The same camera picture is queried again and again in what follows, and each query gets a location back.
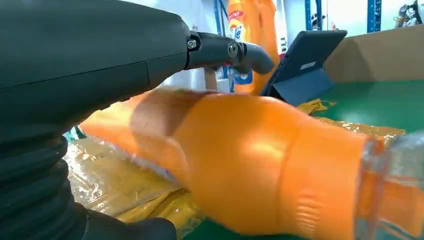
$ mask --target transparent plastic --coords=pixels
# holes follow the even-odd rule
[[[424,132],[383,152],[369,142],[358,186],[355,239],[418,240],[424,226]]]

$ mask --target tablet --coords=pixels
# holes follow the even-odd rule
[[[328,89],[332,82],[321,79],[325,75],[323,64],[347,33],[345,30],[301,31],[260,95],[298,105],[312,92]],[[287,99],[293,96],[299,96],[299,99]]]

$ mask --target bottle label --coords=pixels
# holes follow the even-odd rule
[[[238,19],[231,19],[229,21],[229,34],[230,37],[236,41],[244,41],[245,27],[243,26],[243,23]]]
[[[233,69],[234,83],[237,85],[251,84],[253,83],[252,72],[240,73]]]
[[[229,16],[229,32],[230,37],[238,42],[246,41],[246,29],[241,21],[243,16],[242,11],[234,11]],[[245,85],[253,83],[253,74],[252,72],[248,73],[239,73],[236,70],[232,70],[234,76],[234,83],[237,85]]]

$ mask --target orange plastic bottle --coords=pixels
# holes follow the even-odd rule
[[[423,190],[411,175],[385,183],[382,140],[274,98],[157,88],[81,128],[168,170],[208,217],[241,234],[371,239],[380,223],[422,234]]]
[[[271,57],[275,66],[275,70],[275,68],[279,65],[280,62],[275,23],[275,14],[277,9],[272,0],[256,0],[256,4],[259,9],[259,25],[261,35],[260,46],[264,48],[266,53],[268,53],[268,55]],[[274,70],[266,75],[260,75],[258,76],[258,78],[254,79],[254,95],[259,95],[262,88],[271,78],[272,74],[274,73]]]
[[[228,20],[230,36],[236,41],[261,44],[261,28],[259,9],[256,0],[229,0]],[[255,81],[261,76],[256,72],[239,74],[233,71],[234,90],[236,93],[252,94],[255,91]]]
[[[278,66],[279,57],[275,29],[276,7],[272,0],[229,0],[229,28],[231,37],[263,47]],[[266,75],[255,72],[235,73],[235,92],[258,95],[273,71]]]

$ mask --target blue label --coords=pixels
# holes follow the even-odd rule
[[[253,73],[239,73],[234,71],[234,82],[235,84],[244,85],[253,83]]]

